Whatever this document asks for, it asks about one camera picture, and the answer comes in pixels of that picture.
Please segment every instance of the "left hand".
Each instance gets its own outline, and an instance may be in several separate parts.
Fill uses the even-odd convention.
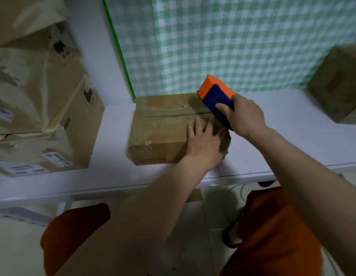
[[[186,156],[194,157],[195,162],[203,165],[206,172],[211,171],[221,162],[226,151],[219,152],[222,139],[227,134],[226,128],[221,129],[215,136],[212,135],[214,119],[210,119],[205,132],[202,130],[201,118],[195,120],[196,134],[193,130],[193,124],[188,123],[188,145]]]

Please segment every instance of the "black printed symbol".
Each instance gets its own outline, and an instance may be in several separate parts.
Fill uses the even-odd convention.
[[[88,103],[90,103],[91,102],[91,100],[92,100],[92,90],[91,89],[88,89],[88,92],[86,92],[86,90],[83,90],[83,94],[85,95],[85,97],[86,97],[86,101],[88,102]]]
[[[57,43],[54,43],[53,48],[57,54],[62,54],[64,52],[65,44],[60,40]]]

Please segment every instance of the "person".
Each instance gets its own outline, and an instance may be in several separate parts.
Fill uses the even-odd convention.
[[[216,107],[262,153],[281,188],[249,194],[227,231],[238,249],[221,274],[320,274],[321,243],[346,275],[356,275],[356,188],[269,128],[254,101],[237,94],[233,102],[234,111]],[[203,132],[199,118],[194,126],[186,156],[114,216],[100,204],[50,223],[41,239],[47,275],[148,275],[188,196],[224,156],[227,131],[213,136],[210,120]]]

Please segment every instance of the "green tape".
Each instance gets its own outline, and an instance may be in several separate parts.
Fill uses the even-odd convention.
[[[113,22],[111,20],[111,16],[110,16],[109,10],[107,8],[107,3],[106,3],[105,0],[102,0],[102,4],[104,5],[105,13],[107,15],[107,20],[108,20],[109,25],[110,25],[111,33],[112,33],[114,41],[115,41],[116,49],[118,50],[121,63],[123,64],[123,69],[124,69],[124,73],[126,74],[126,78],[127,78],[127,82],[128,82],[128,85],[129,85],[129,89],[131,90],[133,99],[135,99],[135,94],[134,94],[134,90],[133,90],[133,87],[132,87],[132,83],[131,83],[131,80],[129,78],[129,74],[128,74],[128,71],[127,71],[126,63],[124,61],[123,54],[121,52],[121,48],[120,48],[120,44],[119,44],[119,41],[118,41],[118,37],[116,35],[116,31],[114,29]]]

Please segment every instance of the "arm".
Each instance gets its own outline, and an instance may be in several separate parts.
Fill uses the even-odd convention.
[[[356,274],[356,188],[266,126],[258,105],[233,96],[217,104],[234,131],[253,144],[291,204],[347,275]]]
[[[210,120],[203,133],[197,118],[195,135],[189,123],[186,156],[121,206],[116,216],[94,232],[56,275],[147,275],[188,196],[224,156],[219,146],[227,130],[213,136],[212,124]]]

